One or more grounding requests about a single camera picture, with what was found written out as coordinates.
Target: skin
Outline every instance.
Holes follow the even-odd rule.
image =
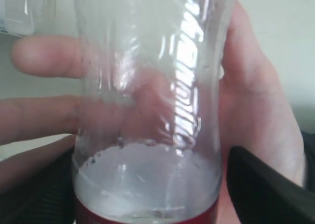
[[[70,37],[33,36],[21,39],[13,47],[12,61],[23,73],[40,77],[80,78],[84,74],[80,65],[79,43]],[[219,121],[224,173],[229,149],[242,145],[302,186],[305,156],[299,126],[276,71],[260,49],[250,20],[238,2],[228,30],[222,65],[225,75],[220,82]],[[163,88],[162,79],[154,82]],[[141,114],[150,113],[146,103],[158,105],[156,101],[147,102],[137,97],[137,92],[141,90],[143,88],[140,87],[132,92],[137,98],[137,108],[120,111],[120,108],[107,105],[107,111],[113,113],[104,114],[104,117],[117,117],[115,126],[123,127],[123,134],[127,137],[144,131],[141,126],[129,126],[129,123],[140,121]],[[80,102],[81,99],[75,96],[0,100],[0,144],[55,134],[76,134]],[[127,122],[122,126],[120,115],[124,113]],[[44,168],[73,145],[74,136],[69,136],[1,162],[0,194]],[[218,223],[240,223],[228,196],[225,178],[220,194]]]

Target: white wall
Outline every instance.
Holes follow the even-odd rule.
[[[249,12],[261,47],[275,64],[301,128],[315,132],[315,2],[240,1]],[[55,28],[59,34],[76,35],[71,0],[58,0]],[[14,40],[14,37],[0,36],[0,98],[79,93],[76,81],[40,79],[17,72],[9,58]],[[3,146],[0,159],[59,137]]]

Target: clear water bottle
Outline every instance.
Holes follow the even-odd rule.
[[[0,0],[0,33],[26,36],[50,32],[56,0]]]
[[[74,0],[84,93],[77,224],[214,224],[234,0]]]

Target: sleeve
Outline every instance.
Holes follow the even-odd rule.
[[[315,134],[303,132],[302,135],[307,160],[306,189],[315,193]]]

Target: red label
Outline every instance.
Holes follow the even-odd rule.
[[[176,224],[215,224],[218,213],[218,202],[209,208],[206,212],[193,219]],[[91,212],[76,198],[76,223],[77,224],[123,224],[110,221]]]

